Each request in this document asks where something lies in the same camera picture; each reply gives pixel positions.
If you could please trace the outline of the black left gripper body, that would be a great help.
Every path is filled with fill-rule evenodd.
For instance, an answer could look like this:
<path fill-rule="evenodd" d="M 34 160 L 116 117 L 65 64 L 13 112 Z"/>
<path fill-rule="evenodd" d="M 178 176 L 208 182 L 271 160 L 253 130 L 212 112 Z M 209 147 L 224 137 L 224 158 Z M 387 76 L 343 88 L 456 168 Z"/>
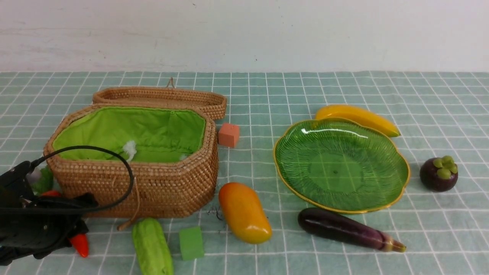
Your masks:
<path fill-rule="evenodd" d="M 98 207 L 91 193 L 74 199 L 37 196 L 28 181 L 34 168 L 29 161 L 21 162 L 1 176 L 1 208 L 9 209 L 78 209 Z M 0 215 L 1 265 L 33 256 L 42 259 L 52 252 L 71 248 L 71 234 L 88 233 L 80 214 L 6 214 Z"/>

